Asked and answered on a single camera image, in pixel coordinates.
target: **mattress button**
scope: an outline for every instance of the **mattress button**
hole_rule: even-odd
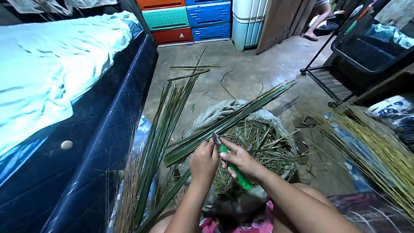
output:
[[[72,146],[73,146],[73,142],[71,140],[66,140],[62,142],[62,144],[60,145],[60,148],[62,148],[63,150],[69,150],[70,148],[72,148]]]

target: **green knife handle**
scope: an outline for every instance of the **green knife handle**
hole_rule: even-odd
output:
[[[226,152],[226,153],[229,152],[225,145],[221,145],[219,148],[219,151]],[[243,173],[241,173],[241,171],[238,169],[236,165],[234,165],[233,163],[229,163],[229,162],[227,162],[227,164],[236,173],[238,182],[245,190],[250,190],[253,188],[252,182],[246,179],[246,177],[243,175]]]

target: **orange drawer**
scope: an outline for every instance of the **orange drawer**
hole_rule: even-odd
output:
[[[159,31],[152,34],[158,45],[193,42],[190,28]]]
[[[137,0],[141,10],[155,10],[185,6],[185,0]]]

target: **wooden door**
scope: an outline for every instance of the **wooden door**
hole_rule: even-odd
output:
[[[302,15],[304,7],[301,5],[306,4],[304,1],[308,0],[269,0],[256,55],[289,36],[295,17],[300,18]]]

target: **knife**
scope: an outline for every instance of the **knife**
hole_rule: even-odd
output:
[[[219,138],[214,132],[212,134],[212,138],[213,138],[214,144],[216,144],[216,146],[219,148],[219,152],[229,153],[227,147],[220,142]],[[240,183],[240,185],[243,187],[243,189],[251,190],[253,188],[252,182],[246,179],[246,177],[243,175],[243,173],[241,173],[241,171],[238,169],[236,165],[230,162],[227,162],[227,165],[229,165],[229,167],[236,173],[237,180]]]

